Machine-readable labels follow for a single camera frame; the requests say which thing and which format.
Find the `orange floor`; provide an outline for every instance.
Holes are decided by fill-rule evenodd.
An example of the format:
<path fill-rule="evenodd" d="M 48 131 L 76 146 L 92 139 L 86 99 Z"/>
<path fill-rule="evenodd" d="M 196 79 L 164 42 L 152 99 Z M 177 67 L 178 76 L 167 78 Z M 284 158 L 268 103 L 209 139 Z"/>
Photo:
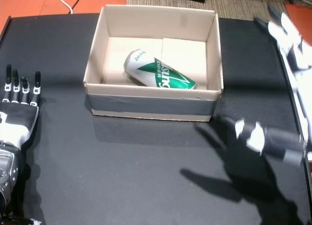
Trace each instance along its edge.
<path fill-rule="evenodd" d="M 73 6 L 77 0 L 65 0 Z M 80 0 L 74 13 L 99 13 L 106 4 L 126 4 L 127 0 Z M 66 14 L 66 6 L 59 0 L 0 0 L 0 32 L 8 18 Z"/>
<path fill-rule="evenodd" d="M 312 45 L 312 8 L 298 5 L 285 4 L 287 12 L 302 38 Z"/>

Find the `aluminum can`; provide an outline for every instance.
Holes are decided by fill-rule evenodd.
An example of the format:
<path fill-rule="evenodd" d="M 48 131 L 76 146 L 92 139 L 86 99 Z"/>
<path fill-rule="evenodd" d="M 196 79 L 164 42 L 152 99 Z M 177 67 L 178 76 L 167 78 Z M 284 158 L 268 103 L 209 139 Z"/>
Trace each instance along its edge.
<path fill-rule="evenodd" d="M 194 89 L 196 82 L 144 50 L 132 51 L 124 63 L 127 74 L 151 87 Z"/>

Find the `black table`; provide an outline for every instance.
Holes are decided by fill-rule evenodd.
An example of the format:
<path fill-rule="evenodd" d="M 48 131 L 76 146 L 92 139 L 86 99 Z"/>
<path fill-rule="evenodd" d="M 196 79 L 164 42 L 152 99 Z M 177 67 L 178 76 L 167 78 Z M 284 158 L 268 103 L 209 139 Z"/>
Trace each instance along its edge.
<path fill-rule="evenodd" d="M 98 14 L 12 19 L 0 46 L 43 101 L 27 150 L 25 216 L 59 224 L 305 224 L 304 166 L 214 149 L 207 123 L 92 116 L 82 85 Z M 274 42 L 249 21 L 220 19 L 224 94 L 216 113 L 296 131 Z"/>

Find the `robotic hand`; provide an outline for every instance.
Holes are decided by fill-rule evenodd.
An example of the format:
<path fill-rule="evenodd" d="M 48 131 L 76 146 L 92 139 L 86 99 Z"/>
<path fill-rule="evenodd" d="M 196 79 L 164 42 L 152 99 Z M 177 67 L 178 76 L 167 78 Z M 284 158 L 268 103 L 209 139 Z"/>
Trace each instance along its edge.
<path fill-rule="evenodd" d="M 6 68 L 5 94 L 0 101 L 0 216 L 11 200 L 11 192 L 24 166 L 21 146 L 30 138 L 39 113 L 40 72 L 30 100 L 30 85 L 19 79 L 16 69 Z"/>
<path fill-rule="evenodd" d="M 265 23 L 259 18 L 254 20 L 276 40 L 292 88 L 304 140 L 312 145 L 312 46 L 302 39 L 285 13 L 278 12 L 272 5 L 268 9 L 279 25 L 272 21 Z"/>
<path fill-rule="evenodd" d="M 246 147 L 282 162 L 299 166 L 306 154 L 306 143 L 301 135 L 278 128 L 263 126 L 259 122 L 235 120 L 228 116 L 216 118 L 232 130 L 232 139 L 240 139 Z"/>

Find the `cardboard box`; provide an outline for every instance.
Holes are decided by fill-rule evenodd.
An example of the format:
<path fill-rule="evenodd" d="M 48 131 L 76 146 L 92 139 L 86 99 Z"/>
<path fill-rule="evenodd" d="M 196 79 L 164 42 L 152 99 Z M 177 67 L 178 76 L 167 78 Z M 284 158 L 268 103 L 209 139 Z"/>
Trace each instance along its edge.
<path fill-rule="evenodd" d="M 198 83 L 194 90 L 137 85 L 124 72 L 142 49 Z M 83 80 L 94 115 L 209 121 L 223 90 L 214 11 L 107 5 L 99 15 Z"/>

